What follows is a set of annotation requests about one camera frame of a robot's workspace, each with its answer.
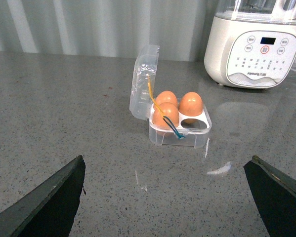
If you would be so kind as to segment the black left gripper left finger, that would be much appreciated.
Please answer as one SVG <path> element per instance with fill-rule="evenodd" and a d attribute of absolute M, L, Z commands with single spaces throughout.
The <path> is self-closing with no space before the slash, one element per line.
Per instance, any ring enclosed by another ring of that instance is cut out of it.
<path fill-rule="evenodd" d="M 67 237 L 80 205 L 85 162 L 79 155 L 0 213 L 0 237 Z"/>

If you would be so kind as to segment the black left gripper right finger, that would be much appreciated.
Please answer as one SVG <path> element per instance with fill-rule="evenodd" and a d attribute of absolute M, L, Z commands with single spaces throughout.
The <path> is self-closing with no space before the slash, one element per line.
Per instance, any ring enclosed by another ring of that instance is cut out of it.
<path fill-rule="evenodd" d="M 244 170 L 269 235 L 296 237 L 296 180 L 258 156 L 253 156 Z"/>

